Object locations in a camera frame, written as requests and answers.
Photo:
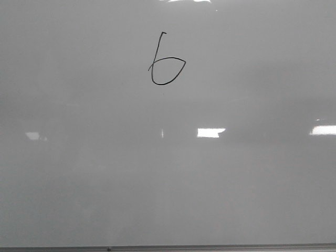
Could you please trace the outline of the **grey aluminium whiteboard frame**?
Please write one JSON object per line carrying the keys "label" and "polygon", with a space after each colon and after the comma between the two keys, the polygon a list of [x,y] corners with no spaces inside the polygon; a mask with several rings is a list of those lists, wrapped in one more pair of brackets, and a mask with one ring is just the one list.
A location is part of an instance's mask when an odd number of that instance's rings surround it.
{"label": "grey aluminium whiteboard frame", "polygon": [[183,246],[2,247],[1,251],[335,251],[335,243]]}

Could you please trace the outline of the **white whiteboard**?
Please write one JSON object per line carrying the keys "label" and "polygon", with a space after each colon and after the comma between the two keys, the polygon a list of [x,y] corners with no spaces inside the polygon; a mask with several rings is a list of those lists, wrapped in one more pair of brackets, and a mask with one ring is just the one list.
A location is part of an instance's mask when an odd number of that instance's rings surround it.
{"label": "white whiteboard", "polygon": [[1,246],[335,242],[335,1],[1,1]]}

